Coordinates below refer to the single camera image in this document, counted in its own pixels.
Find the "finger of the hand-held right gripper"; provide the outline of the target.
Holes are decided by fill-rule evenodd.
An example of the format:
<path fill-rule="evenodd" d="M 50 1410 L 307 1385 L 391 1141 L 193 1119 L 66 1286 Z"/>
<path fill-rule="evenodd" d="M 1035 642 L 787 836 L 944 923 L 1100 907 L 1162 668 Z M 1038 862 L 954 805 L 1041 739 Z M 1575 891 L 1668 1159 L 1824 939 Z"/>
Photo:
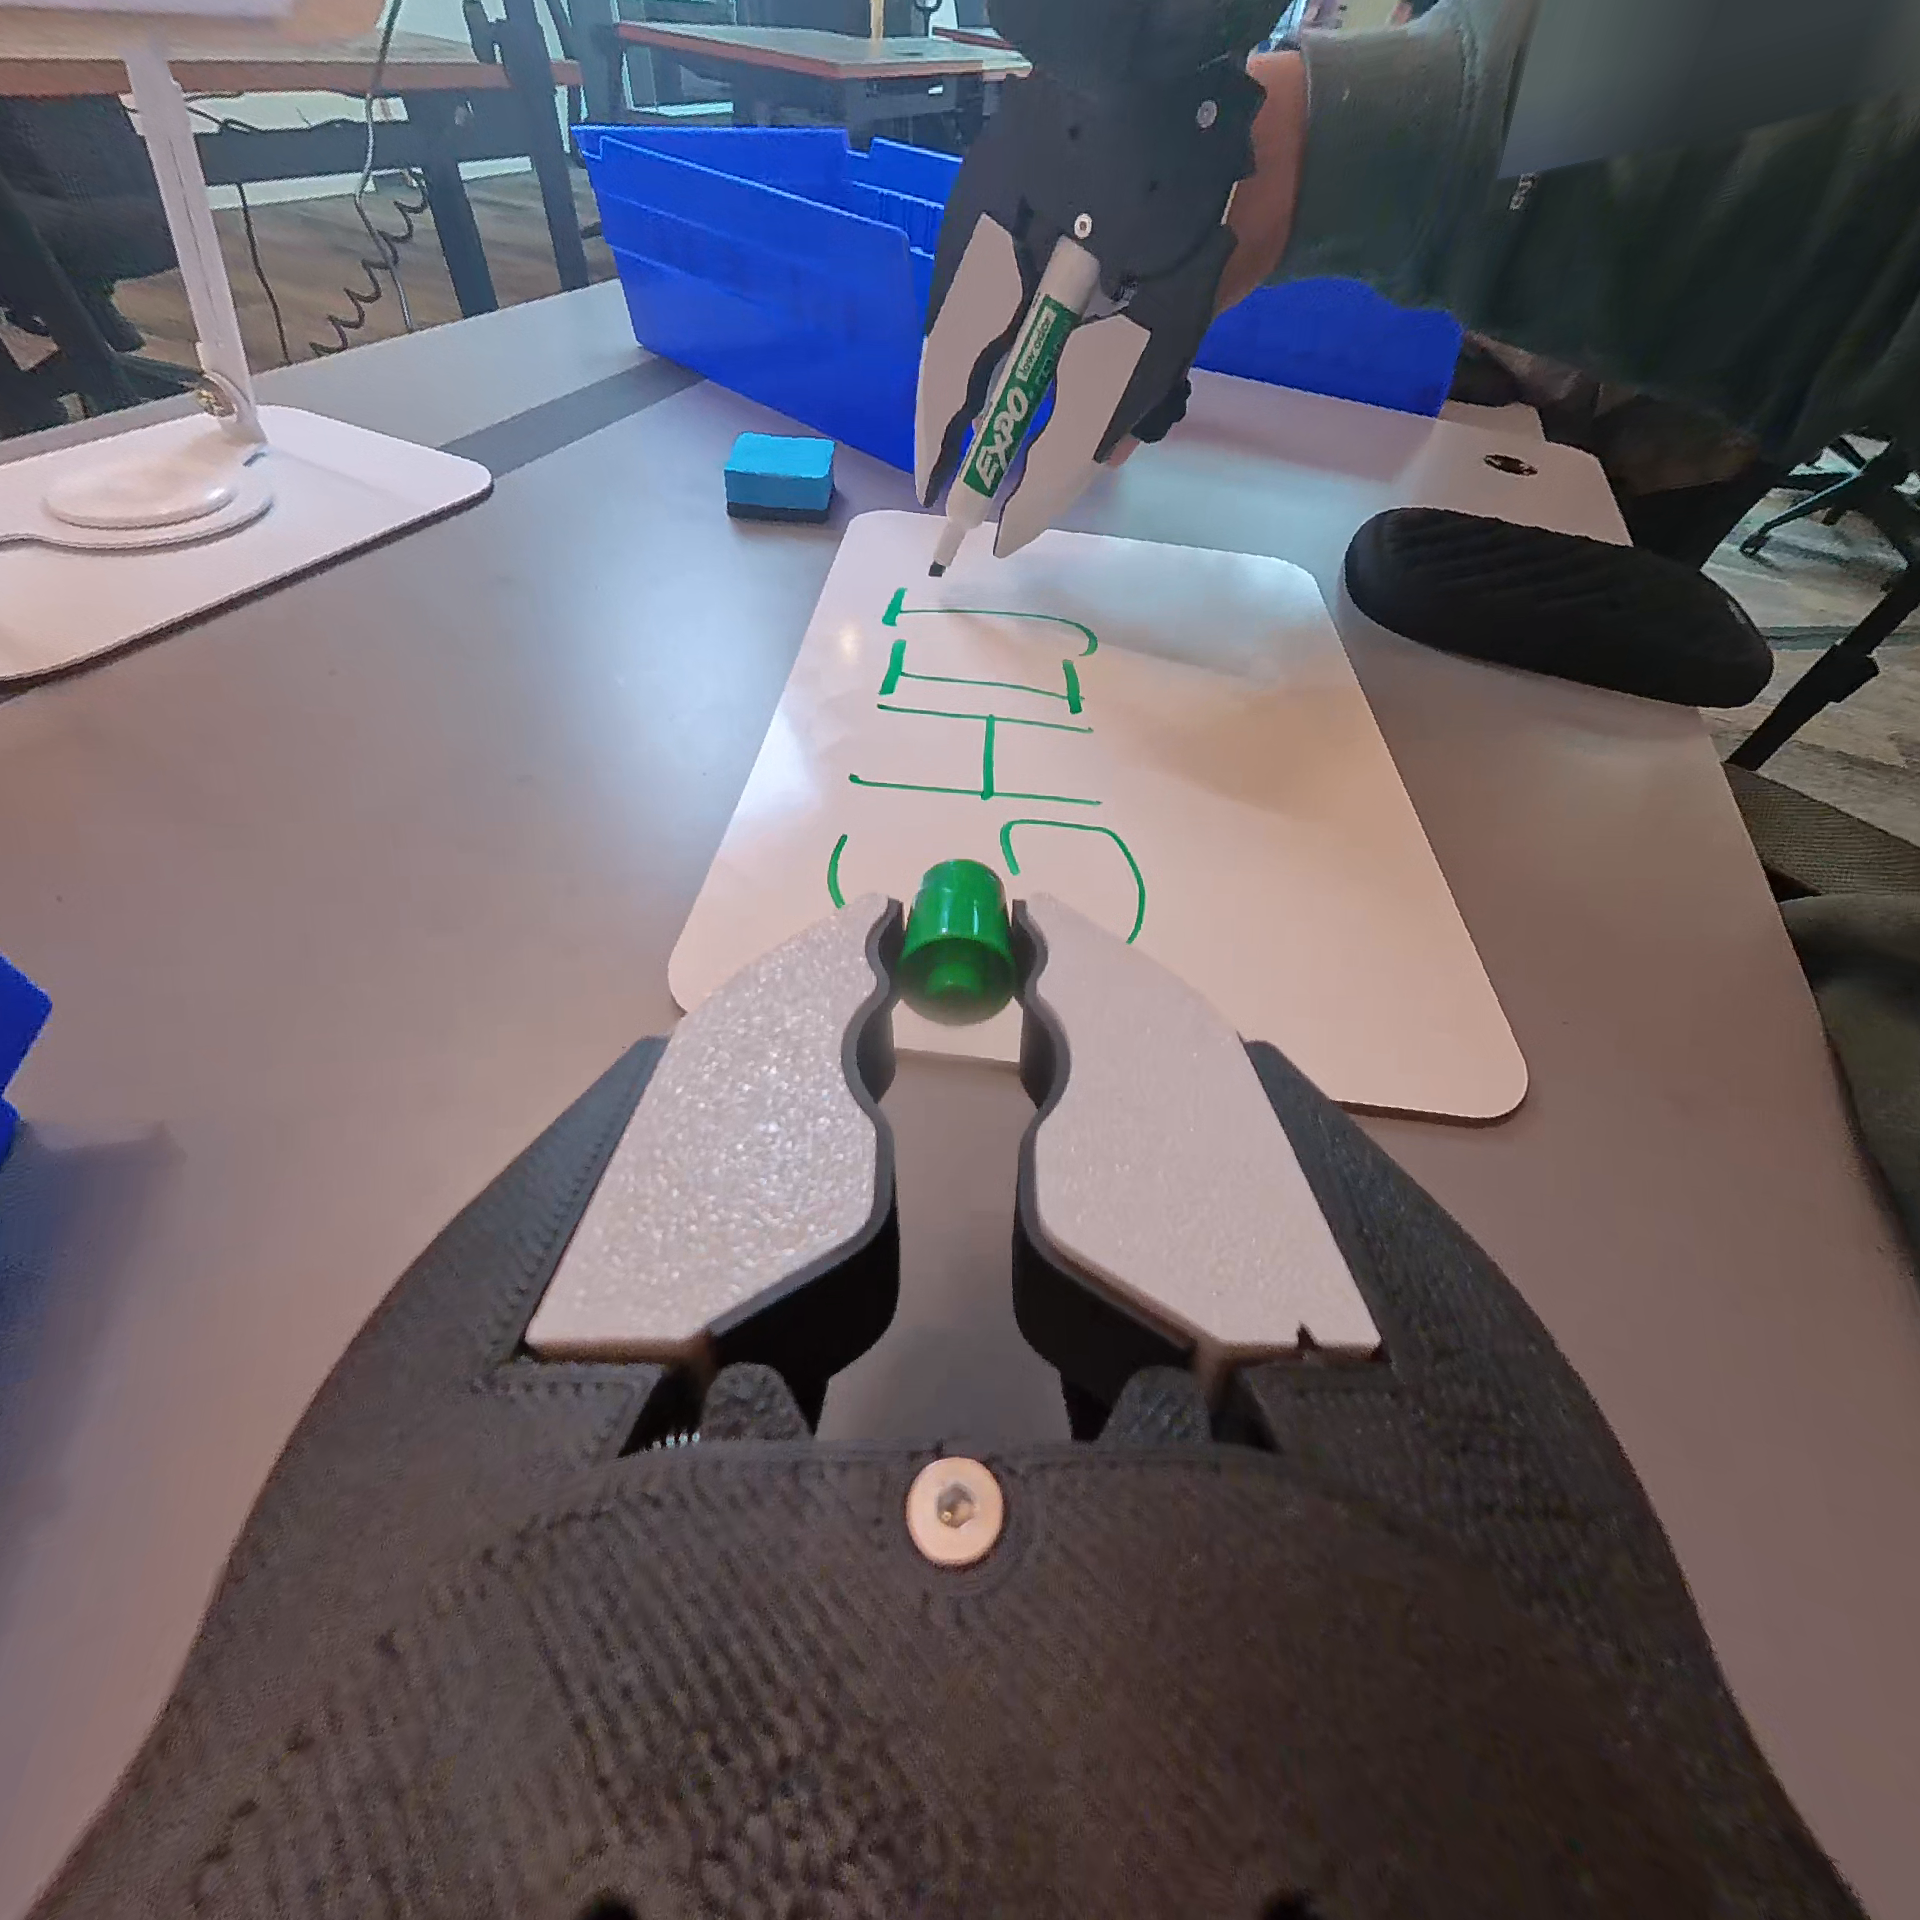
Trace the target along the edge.
<path fill-rule="evenodd" d="M 1068 335 L 1052 414 L 1031 438 L 1022 476 L 1000 513 L 1000 557 L 1012 557 L 1065 517 L 1116 446 L 1162 403 L 1166 372 L 1152 349 L 1148 327 L 1126 313 L 1086 321 Z"/>
<path fill-rule="evenodd" d="M 1026 301 L 1015 237 L 1003 227 L 977 227 L 919 362 L 916 497 L 930 513 L 950 506 L 969 431 L 1000 393 L 1000 367 L 1019 334 Z"/>

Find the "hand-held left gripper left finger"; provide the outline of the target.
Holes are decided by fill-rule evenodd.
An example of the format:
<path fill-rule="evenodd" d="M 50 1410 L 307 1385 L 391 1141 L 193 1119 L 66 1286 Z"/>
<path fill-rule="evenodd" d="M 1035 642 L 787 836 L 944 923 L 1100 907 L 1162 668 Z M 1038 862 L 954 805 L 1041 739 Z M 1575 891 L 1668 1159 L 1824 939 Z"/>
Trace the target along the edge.
<path fill-rule="evenodd" d="M 532 1355 L 826 1380 L 887 1331 L 900 947 L 900 902 L 858 897 L 680 1022 L 527 1325 Z"/>

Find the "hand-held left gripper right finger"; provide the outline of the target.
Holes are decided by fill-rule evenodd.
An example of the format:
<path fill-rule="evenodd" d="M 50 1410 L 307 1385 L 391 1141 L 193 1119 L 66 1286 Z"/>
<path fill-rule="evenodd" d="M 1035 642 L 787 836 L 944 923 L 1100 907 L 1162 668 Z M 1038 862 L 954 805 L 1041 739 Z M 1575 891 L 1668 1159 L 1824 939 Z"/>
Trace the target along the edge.
<path fill-rule="evenodd" d="M 1015 907 L 1015 1317 L 1078 1387 L 1367 1362 L 1384 1335 L 1239 1031 L 1056 897 Z"/>

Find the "green dry-erase marker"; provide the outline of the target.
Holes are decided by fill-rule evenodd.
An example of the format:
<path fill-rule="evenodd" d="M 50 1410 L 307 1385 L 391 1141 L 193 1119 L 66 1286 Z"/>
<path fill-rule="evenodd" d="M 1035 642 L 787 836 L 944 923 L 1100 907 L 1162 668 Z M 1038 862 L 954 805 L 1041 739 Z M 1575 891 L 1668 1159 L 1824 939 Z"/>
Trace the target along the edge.
<path fill-rule="evenodd" d="M 942 579 L 966 539 L 990 513 L 1018 452 L 1059 374 L 1071 335 L 1082 325 L 1098 287 L 1098 260 L 1073 235 L 1060 235 L 1041 287 L 1024 310 L 1012 348 L 995 374 L 987 405 L 946 497 L 944 529 L 932 547 L 928 575 Z"/>

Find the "blue plastic bin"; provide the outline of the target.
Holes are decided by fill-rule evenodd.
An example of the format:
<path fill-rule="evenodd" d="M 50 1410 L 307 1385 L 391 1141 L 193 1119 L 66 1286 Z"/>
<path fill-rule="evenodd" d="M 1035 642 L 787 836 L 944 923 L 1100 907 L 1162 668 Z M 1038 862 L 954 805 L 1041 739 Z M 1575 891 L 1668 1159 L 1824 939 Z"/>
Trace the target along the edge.
<path fill-rule="evenodd" d="M 1406 417 L 1441 417 L 1460 345 L 1464 327 L 1443 309 L 1393 305 L 1356 279 L 1286 279 L 1225 309 L 1193 366 Z"/>
<path fill-rule="evenodd" d="M 35 1042 L 41 1035 L 50 1012 L 54 998 L 50 994 L 35 983 L 31 975 L 19 972 L 6 956 L 0 962 L 3 975 L 3 1061 L 0 1061 L 0 1085 L 3 1085 L 3 1103 L 0 1103 L 0 1159 L 7 1164 L 16 1126 L 19 1114 L 12 1101 L 12 1083 L 19 1070 L 26 1066 Z"/>
<path fill-rule="evenodd" d="M 903 471 L 960 158 L 841 129 L 578 130 L 636 340 Z"/>

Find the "blue whiteboard eraser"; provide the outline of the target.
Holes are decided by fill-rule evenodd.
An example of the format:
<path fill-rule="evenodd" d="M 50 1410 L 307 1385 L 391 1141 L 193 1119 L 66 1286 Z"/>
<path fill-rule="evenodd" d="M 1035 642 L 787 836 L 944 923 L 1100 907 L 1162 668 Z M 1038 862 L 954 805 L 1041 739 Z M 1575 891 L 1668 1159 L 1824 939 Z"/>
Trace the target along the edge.
<path fill-rule="evenodd" d="M 727 515 L 738 521 L 826 524 L 834 501 L 838 443 L 740 431 L 726 461 Z"/>

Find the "green marker cap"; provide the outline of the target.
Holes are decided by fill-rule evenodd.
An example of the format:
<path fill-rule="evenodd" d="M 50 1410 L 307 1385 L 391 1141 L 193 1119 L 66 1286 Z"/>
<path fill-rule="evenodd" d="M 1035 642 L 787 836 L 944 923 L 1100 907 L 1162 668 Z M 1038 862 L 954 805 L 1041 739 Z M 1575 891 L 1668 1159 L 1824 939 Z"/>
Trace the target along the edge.
<path fill-rule="evenodd" d="M 971 1026 L 1018 993 L 1018 956 L 1001 878 L 971 858 L 927 868 L 896 962 L 900 1001 L 923 1019 Z"/>

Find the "white whiteboard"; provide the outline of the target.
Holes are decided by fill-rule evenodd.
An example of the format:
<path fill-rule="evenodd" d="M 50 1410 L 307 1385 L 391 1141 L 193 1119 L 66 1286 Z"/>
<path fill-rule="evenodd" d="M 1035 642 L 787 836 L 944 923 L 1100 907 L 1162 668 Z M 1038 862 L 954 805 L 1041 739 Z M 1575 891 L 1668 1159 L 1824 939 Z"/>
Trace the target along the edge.
<path fill-rule="evenodd" d="M 1307 569 L 864 513 L 668 961 L 691 1012 L 950 858 L 1064 898 L 1366 1114 L 1503 1119 L 1529 1070 Z"/>

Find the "person's right hand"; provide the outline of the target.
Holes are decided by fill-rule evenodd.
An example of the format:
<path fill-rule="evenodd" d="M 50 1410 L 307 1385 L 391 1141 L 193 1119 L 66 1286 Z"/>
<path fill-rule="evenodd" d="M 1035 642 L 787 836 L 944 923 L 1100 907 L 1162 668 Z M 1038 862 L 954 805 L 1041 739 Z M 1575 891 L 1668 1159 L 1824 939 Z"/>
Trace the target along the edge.
<path fill-rule="evenodd" d="M 1249 73 L 1262 87 L 1262 103 L 1252 124 L 1252 171 L 1236 180 L 1227 213 L 1235 251 L 1219 290 L 1220 307 L 1247 299 L 1280 268 L 1299 206 L 1310 126 L 1302 52 L 1252 55 Z"/>

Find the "wooden desk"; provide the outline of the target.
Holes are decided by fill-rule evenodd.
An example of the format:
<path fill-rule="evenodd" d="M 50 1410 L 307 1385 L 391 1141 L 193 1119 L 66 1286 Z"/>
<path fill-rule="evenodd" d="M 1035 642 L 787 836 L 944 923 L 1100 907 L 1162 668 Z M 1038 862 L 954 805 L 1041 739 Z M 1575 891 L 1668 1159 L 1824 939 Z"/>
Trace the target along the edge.
<path fill-rule="evenodd" d="M 996 105 L 996 87 L 1030 71 L 1009 45 L 944 37 L 651 20 L 620 20 L 612 35 L 627 52 L 647 50 L 721 85 L 738 126 L 769 129 L 780 113 L 799 113 L 854 142 L 916 124 L 969 132 Z"/>

